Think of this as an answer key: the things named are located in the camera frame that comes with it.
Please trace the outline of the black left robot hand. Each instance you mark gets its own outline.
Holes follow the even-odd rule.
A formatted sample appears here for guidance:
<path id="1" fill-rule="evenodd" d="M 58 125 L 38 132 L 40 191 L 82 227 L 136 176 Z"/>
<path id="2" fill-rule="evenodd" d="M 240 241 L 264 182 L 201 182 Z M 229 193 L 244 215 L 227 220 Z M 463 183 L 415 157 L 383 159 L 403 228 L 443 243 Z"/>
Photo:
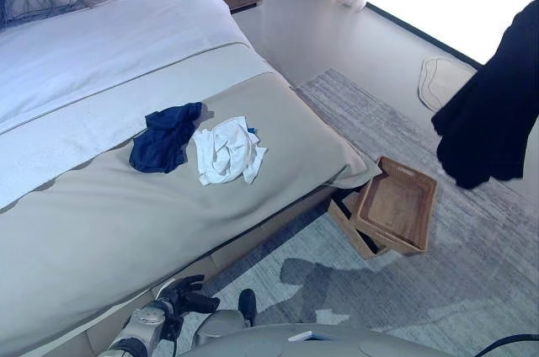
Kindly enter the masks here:
<path id="1" fill-rule="evenodd" d="M 175 316 L 187 312 L 213 313 L 220 305 L 220 299 L 200 293 L 205 276 L 196 274 L 175 280 L 164 287 L 157 300 L 163 302 Z"/>

